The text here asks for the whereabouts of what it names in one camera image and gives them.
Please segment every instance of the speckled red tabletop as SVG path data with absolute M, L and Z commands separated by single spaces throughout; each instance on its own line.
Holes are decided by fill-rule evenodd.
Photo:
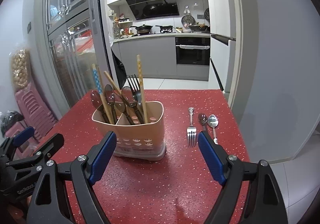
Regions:
M 97 198 L 112 224 L 202 224 L 221 186 L 213 180 L 198 146 L 186 146 L 188 107 L 195 108 L 198 132 L 202 127 L 197 114 L 215 114 L 219 144 L 229 154 L 249 161 L 231 110 L 219 90 L 146 90 L 146 99 L 164 105 L 166 155 L 158 162 L 113 156 L 93 187 Z M 94 110 L 89 95 L 84 96 L 47 134 L 42 142 L 54 133 L 65 138 L 64 146 L 53 156 L 55 161 L 73 161 L 100 142 L 103 136 L 91 121 Z M 71 182 L 67 187 L 75 219 L 84 223 Z M 230 223 L 238 222 L 246 192 L 243 185 Z

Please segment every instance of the fork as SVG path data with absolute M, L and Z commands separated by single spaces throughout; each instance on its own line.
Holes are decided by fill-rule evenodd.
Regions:
M 189 107 L 189 115 L 190 115 L 190 126 L 187 128 L 187 140 L 188 140 L 188 147 L 195 147 L 196 146 L 196 135 L 197 129 L 193 126 L 192 116 L 193 116 L 193 107 Z
M 142 98 L 141 98 L 141 91 L 140 91 L 140 84 L 139 81 L 137 79 L 136 74 L 131 75 L 127 77 L 128 79 L 128 83 L 129 83 L 129 87 L 132 91 L 133 97 L 134 99 L 138 102 L 138 105 L 140 108 L 142 108 Z

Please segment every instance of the utensil holder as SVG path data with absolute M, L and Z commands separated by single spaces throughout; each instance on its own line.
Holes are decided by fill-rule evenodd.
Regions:
M 111 125 L 103 122 L 99 110 L 93 113 L 92 120 L 103 136 L 108 131 L 115 132 L 117 136 L 117 146 L 113 155 L 150 161 L 158 161 L 164 157 L 166 148 L 163 121 L 164 107 L 159 101 L 146 102 L 146 107 L 148 117 L 155 119 L 155 122 L 130 125 L 125 115 L 116 110 L 117 116 L 120 117 L 115 125 Z M 134 111 L 128 107 L 127 112 L 131 117 L 135 116 Z

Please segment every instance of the bag of eggs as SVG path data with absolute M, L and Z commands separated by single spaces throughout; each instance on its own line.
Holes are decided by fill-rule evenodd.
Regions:
M 30 54 L 26 49 L 10 53 L 12 85 L 15 91 L 25 88 L 31 81 Z

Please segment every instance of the blue gripper pad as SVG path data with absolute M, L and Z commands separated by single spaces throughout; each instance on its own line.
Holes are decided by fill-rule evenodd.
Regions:
M 34 135 L 35 135 L 35 129 L 33 127 L 28 127 L 13 138 L 12 144 L 14 147 L 19 147 Z
M 117 137 L 115 133 L 112 133 L 92 163 L 91 175 L 88 179 L 91 185 L 94 185 L 97 181 L 101 180 L 116 145 Z
M 222 162 L 202 132 L 198 135 L 198 145 L 213 179 L 224 185 L 227 179 L 223 175 Z

